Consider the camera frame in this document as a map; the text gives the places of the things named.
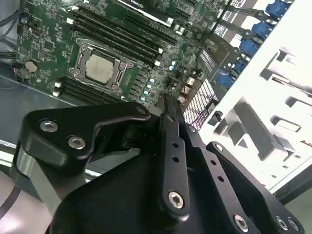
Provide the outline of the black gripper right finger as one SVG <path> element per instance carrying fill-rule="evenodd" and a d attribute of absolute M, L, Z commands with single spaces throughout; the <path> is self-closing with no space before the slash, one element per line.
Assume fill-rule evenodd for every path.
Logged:
<path fill-rule="evenodd" d="M 186 143 L 187 162 L 198 174 L 199 207 L 207 212 L 210 234 L 303 234 L 303 225 L 223 145 L 205 145 L 185 123 L 178 100 L 170 114 Z"/>

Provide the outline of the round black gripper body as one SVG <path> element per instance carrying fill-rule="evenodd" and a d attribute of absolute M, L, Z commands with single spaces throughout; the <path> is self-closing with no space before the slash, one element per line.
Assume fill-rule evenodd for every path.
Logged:
<path fill-rule="evenodd" d="M 137 156 L 69 194 L 52 234 L 229 234 L 231 225 L 193 153 L 186 154 L 191 211 L 175 222 L 158 206 L 159 159 Z"/>

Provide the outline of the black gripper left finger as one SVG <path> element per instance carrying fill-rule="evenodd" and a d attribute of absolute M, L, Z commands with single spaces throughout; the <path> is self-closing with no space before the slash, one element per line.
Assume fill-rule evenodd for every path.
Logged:
<path fill-rule="evenodd" d="M 149 111 L 137 102 L 38 110 L 21 125 L 14 165 L 54 214 L 64 198 L 83 184 L 89 162 L 147 153 L 160 176 L 154 202 L 172 219 L 190 213 L 184 120 L 178 100 L 164 96 Z"/>

